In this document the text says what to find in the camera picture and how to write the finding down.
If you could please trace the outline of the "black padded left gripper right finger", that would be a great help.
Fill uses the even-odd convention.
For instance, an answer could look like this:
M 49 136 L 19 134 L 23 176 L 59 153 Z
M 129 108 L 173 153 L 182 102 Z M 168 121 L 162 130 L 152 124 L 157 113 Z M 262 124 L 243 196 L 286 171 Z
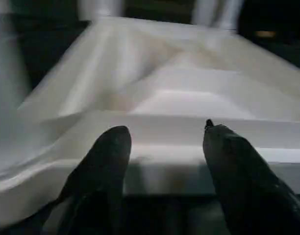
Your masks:
M 207 119 L 203 152 L 232 235 L 300 235 L 300 199 L 246 138 Z

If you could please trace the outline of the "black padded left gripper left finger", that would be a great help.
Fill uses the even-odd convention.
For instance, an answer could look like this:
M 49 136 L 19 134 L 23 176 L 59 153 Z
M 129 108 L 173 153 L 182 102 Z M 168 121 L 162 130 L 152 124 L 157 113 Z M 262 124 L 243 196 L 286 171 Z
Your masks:
M 43 219 L 42 234 L 118 234 L 131 145 L 126 126 L 102 133 L 52 202 Z

